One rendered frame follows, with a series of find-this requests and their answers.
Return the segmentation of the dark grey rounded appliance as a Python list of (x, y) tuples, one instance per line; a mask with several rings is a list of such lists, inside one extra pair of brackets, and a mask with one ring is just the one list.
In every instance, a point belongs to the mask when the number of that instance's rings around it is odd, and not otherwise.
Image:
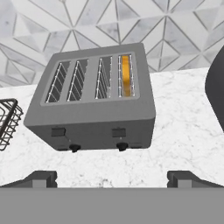
[(207, 72), (205, 91), (224, 132), (224, 46), (215, 56)]

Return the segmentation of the grey four-slot toaster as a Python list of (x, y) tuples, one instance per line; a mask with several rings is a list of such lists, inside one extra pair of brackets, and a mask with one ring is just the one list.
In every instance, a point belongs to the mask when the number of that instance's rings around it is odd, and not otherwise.
[[(130, 96), (123, 91), (122, 56), (129, 56)], [(147, 149), (156, 118), (144, 45), (134, 43), (58, 52), (31, 99), (24, 126), (57, 151)], [(52, 128), (65, 128), (52, 136)], [(112, 137), (125, 128), (126, 137)]]

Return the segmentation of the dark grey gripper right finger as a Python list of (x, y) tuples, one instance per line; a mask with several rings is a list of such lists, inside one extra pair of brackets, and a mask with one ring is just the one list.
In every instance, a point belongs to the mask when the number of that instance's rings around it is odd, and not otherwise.
[(167, 187), (172, 188), (224, 188), (224, 185), (201, 179), (191, 171), (168, 171), (167, 179)]

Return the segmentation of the orange bread slice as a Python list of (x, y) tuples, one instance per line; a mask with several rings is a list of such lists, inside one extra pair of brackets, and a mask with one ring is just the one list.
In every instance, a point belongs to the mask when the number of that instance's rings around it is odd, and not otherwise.
[(130, 96), (130, 60), (128, 55), (122, 56), (122, 86), (126, 96)]

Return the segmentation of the grey toaster lever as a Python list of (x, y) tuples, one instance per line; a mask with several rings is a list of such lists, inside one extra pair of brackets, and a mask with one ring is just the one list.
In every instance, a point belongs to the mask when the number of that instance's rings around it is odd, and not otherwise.
[(126, 137), (126, 129), (125, 128), (112, 129), (112, 137)]
[(65, 128), (52, 128), (51, 135), (53, 137), (63, 137), (66, 134)]

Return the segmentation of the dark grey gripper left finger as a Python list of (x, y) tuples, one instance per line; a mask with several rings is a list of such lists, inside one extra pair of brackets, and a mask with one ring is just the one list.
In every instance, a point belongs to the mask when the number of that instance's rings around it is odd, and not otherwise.
[(56, 188), (57, 177), (56, 171), (34, 171), (26, 178), (3, 185), (3, 188)]

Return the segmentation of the black toaster knob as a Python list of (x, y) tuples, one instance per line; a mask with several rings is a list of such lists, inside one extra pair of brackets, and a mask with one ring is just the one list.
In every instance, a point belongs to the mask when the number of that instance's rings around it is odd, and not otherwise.
[(69, 149), (71, 150), (72, 153), (77, 152), (81, 146), (79, 144), (70, 144)]
[(127, 143), (121, 142), (121, 143), (118, 143), (116, 147), (119, 151), (126, 151), (129, 145)]

